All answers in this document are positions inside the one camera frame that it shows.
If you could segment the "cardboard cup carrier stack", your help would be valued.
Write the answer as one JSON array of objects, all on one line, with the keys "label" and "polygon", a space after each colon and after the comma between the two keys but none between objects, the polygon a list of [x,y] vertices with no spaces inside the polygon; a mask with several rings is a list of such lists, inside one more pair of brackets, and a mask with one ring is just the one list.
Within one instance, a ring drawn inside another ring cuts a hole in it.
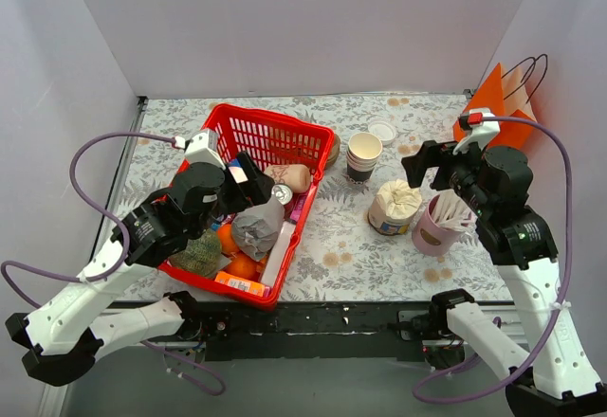
[{"label": "cardboard cup carrier stack", "polygon": [[334,134],[333,144],[332,144],[329,156],[327,157],[327,161],[325,163],[326,169],[332,167],[336,163],[336,161],[340,155],[340,144],[341,144],[340,137],[337,134]]}]

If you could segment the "red plastic basket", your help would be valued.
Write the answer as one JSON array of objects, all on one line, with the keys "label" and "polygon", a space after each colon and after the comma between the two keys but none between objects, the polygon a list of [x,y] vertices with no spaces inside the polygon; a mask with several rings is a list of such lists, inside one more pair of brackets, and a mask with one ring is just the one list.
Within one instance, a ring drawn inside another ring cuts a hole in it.
[{"label": "red plastic basket", "polygon": [[194,137],[176,176],[195,162],[220,158],[216,234],[221,263],[199,241],[160,269],[175,280],[271,311],[275,308],[306,217],[323,177],[333,132],[324,126],[265,110],[219,104]]}]

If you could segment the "silver tin can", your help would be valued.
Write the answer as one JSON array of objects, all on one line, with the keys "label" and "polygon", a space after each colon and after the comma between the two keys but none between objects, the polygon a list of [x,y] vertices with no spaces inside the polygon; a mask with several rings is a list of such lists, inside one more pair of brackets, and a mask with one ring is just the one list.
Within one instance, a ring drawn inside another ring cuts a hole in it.
[{"label": "silver tin can", "polygon": [[272,188],[273,196],[284,206],[288,206],[293,201],[292,189],[283,183],[275,184]]}]

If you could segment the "stack of paper cups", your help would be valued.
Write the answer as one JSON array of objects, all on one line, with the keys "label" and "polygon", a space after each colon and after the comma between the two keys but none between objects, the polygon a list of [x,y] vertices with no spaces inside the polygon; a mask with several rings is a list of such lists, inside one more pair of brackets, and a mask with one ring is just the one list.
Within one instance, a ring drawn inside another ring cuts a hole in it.
[{"label": "stack of paper cups", "polygon": [[371,133],[356,133],[347,144],[346,173],[356,184],[366,182],[372,175],[383,152],[380,139]]}]

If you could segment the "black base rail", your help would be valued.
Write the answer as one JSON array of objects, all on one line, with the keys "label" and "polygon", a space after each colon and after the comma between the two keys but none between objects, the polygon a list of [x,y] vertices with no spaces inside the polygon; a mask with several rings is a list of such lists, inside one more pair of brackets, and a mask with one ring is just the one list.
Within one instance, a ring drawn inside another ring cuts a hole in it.
[{"label": "black base rail", "polygon": [[427,314],[426,301],[281,302],[271,311],[236,302],[200,302],[195,326],[183,335],[154,335],[168,347],[202,343],[209,361],[236,359],[394,358],[462,359],[465,345],[452,335],[407,330]]}]

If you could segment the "grey crumpled paper bag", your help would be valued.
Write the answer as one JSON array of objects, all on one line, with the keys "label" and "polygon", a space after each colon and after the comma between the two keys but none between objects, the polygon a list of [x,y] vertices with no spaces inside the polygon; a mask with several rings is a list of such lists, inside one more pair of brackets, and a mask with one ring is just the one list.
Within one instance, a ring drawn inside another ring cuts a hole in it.
[{"label": "grey crumpled paper bag", "polygon": [[284,206],[274,197],[238,213],[231,223],[233,240],[240,250],[259,262],[275,245],[284,222]]}]

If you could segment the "beige printed pouch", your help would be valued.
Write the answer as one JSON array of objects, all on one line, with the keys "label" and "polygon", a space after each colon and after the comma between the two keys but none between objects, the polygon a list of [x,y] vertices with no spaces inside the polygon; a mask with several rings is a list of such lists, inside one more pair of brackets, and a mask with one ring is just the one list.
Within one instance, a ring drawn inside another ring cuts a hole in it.
[{"label": "beige printed pouch", "polygon": [[307,192],[311,186],[311,172],[304,164],[269,165],[264,173],[276,184],[287,185],[294,193]]}]

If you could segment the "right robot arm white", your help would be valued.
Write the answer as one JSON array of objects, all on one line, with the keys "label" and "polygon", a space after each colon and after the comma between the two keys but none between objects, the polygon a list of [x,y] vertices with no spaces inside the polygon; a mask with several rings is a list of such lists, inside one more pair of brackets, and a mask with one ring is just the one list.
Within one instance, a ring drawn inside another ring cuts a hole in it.
[{"label": "right robot arm white", "polygon": [[455,335],[502,380],[516,416],[589,416],[606,409],[606,385],[586,356],[559,292],[558,250],[546,221],[527,205],[533,173],[525,154],[507,146],[459,154],[453,142],[426,141],[401,160],[408,183],[453,190],[476,215],[475,230],[508,288],[535,358],[512,341],[463,289],[432,297],[431,331]]}]

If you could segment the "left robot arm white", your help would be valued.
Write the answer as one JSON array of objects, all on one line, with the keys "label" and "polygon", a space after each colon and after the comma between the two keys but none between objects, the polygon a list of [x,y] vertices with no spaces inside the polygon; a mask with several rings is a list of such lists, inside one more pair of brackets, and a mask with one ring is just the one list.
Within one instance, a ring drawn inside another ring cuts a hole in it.
[{"label": "left robot arm white", "polygon": [[6,321],[11,340],[26,349],[29,377],[67,385],[97,361],[124,347],[158,336],[195,339],[202,328],[195,299],[169,293],[147,306],[114,315],[105,310],[135,281],[199,238],[220,215],[266,203],[274,181],[248,154],[237,160],[246,179],[210,163],[190,163],[172,184],[152,192],[115,227],[97,256],[75,281],[46,304]]}]

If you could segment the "floral table mat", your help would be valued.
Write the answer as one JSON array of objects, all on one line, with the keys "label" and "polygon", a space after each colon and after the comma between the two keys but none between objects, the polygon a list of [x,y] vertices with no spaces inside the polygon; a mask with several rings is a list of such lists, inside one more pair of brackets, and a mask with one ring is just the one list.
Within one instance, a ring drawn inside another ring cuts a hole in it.
[{"label": "floral table mat", "polygon": [[[324,172],[280,301],[421,301],[454,288],[465,288],[480,301],[508,301],[506,285],[477,241],[465,236],[434,258],[417,251],[410,232],[384,236],[367,221],[380,186],[405,179],[401,157],[417,152],[424,140],[451,138],[451,125],[466,101],[464,95],[405,93],[148,100],[140,130],[192,136],[214,107],[228,103],[290,115],[334,131],[340,154]],[[367,132],[373,120],[392,124],[395,140],[384,148],[370,180],[353,184],[346,178],[347,141],[355,133]],[[152,190],[165,187],[181,161],[182,154],[165,144],[140,139],[116,214],[123,216]]]}]

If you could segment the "pink cup holder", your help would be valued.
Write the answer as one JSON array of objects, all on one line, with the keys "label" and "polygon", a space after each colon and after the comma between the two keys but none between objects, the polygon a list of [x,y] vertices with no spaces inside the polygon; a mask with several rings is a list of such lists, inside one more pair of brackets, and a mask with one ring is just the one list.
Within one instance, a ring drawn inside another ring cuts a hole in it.
[{"label": "pink cup holder", "polygon": [[443,228],[432,218],[438,195],[429,202],[417,221],[412,240],[416,249],[424,255],[439,257],[445,255],[450,248],[463,236],[462,231]]}]

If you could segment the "napkin filled paper tub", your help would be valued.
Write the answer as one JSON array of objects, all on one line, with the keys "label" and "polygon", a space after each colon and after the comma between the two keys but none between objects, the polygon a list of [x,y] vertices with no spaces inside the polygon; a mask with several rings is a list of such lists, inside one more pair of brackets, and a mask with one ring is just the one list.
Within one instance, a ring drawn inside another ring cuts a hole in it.
[{"label": "napkin filled paper tub", "polygon": [[379,234],[405,234],[421,203],[419,189],[411,188],[402,179],[388,181],[377,191],[368,210],[368,221]]}]

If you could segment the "green netted melon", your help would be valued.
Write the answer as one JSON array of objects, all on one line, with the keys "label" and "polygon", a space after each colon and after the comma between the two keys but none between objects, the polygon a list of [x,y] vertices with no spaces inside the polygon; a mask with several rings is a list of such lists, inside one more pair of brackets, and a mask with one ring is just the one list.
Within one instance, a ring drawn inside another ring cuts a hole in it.
[{"label": "green netted melon", "polygon": [[219,271],[222,245],[215,231],[208,229],[198,239],[191,239],[187,247],[175,253],[169,264],[203,278],[213,278]]}]

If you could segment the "white flat box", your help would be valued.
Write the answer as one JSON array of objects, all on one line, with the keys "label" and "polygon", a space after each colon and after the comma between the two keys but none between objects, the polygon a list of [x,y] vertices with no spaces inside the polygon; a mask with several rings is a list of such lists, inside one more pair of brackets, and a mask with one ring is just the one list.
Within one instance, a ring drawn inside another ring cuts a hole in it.
[{"label": "white flat box", "polygon": [[275,286],[295,226],[290,221],[283,222],[277,241],[268,255],[265,269],[260,277],[260,283],[264,286],[269,288]]}]

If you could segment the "orange snack box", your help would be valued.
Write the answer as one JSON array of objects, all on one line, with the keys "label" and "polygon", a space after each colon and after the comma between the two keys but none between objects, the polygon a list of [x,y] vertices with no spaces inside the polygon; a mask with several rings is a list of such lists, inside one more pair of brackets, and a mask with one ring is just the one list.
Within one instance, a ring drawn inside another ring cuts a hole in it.
[{"label": "orange snack box", "polygon": [[220,271],[214,281],[257,297],[266,297],[269,293],[269,288],[260,282],[239,278],[224,271]]}]

